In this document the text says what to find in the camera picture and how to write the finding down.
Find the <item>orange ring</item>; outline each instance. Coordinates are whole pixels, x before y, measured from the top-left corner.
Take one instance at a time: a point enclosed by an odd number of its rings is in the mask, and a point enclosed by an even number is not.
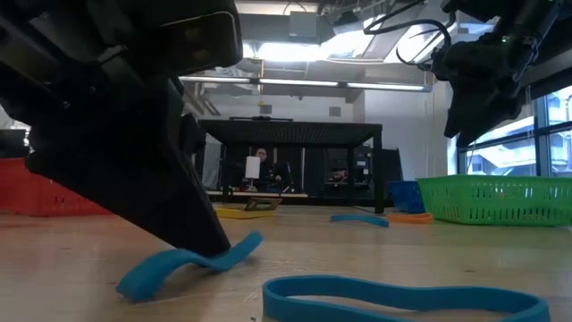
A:
[[[433,215],[429,213],[416,215],[390,214],[387,219],[393,223],[403,224],[430,224],[433,221]]]

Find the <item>green basket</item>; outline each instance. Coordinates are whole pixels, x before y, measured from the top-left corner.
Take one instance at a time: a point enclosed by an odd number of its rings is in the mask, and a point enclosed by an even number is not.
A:
[[[572,179],[452,175],[419,179],[427,212],[467,225],[572,225]]]

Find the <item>red basket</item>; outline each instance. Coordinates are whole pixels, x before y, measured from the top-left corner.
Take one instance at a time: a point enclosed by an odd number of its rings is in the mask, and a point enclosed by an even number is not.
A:
[[[61,185],[31,174],[23,158],[0,159],[0,210],[44,217],[111,214]]]

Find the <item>blue container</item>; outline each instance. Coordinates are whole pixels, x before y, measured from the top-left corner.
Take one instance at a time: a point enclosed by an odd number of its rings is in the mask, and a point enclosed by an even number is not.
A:
[[[421,190],[417,182],[390,182],[395,208],[412,214],[425,212]]]

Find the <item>blue rubber band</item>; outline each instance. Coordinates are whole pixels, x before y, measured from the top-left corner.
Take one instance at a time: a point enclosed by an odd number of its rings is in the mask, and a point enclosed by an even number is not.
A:
[[[412,322],[369,310],[290,296],[335,296],[397,309],[479,309],[512,314],[501,322],[550,322],[536,296],[488,287],[403,287],[333,275],[282,277],[263,286],[264,313],[278,322]]]
[[[363,216],[363,215],[335,215],[332,216],[331,220],[334,222],[348,221],[348,220],[358,220],[360,222],[368,223],[371,225],[377,225],[380,227],[388,228],[390,222],[387,219],[378,218],[374,216]]]
[[[224,272],[246,259],[262,240],[260,233],[250,233],[243,241],[216,258],[205,258],[189,250],[161,251],[127,273],[116,290],[131,301],[149,301],[175,269],[187,264],[197,264],[216,272]]]

